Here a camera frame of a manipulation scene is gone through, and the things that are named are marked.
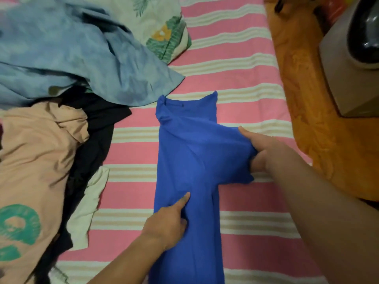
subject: pile of clothes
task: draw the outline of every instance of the pile of clothes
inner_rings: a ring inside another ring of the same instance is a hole
[[[154,4],[132,8],[138,17]],[[184,79],[167,67],[191,43],[178,14],[143,44],[84,0],[0,15],[0,283],[50,283],[61,253],[88,246],[114,124]]]

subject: striped bedsheet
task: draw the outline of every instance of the striped bedsheet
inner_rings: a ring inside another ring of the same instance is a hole
[[[4,7],[14,2],[1,1]],[[218,123],[276,136],[301,154],[263,0],[180,1],[192,46],[171,64],[187,77],[169,98],[196,100],[217,90]],[[68,251],[57,263],[71,284],[94,277],[140,234],[153,212],[159,130],[155,104],[132,111],[115,126],[105,161],[109,181],[89,231],[89,248]],[[250,185],[219,190],[227,284],[326,283],[268,175],[256,174]]]

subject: yellow flower pattern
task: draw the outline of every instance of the yellow flower pattern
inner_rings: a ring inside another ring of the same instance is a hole
[[[154,40],[157,40],[159,42],[162,42],[164,40],[168,41],[171,38],[171,29],[169,29],[167,27],[167,24],[164,24],[164,26],[160,30],[155,32],[151,36],[151,38],[153,38]]]

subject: black cloth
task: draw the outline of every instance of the black cloth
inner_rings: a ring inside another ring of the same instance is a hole
[[[60,105],[83,109],[87,114],[89,139],[76,151],[66,184],[61,226],[34,270],[36,284],[50,284],[50,269],[60,254],[72,248],[67,221],[82,200],[88,181],[107,157],[114,124],[131,115],[128,106],[110,103],[85,91],[85,87],[73,86],[59,97]]]

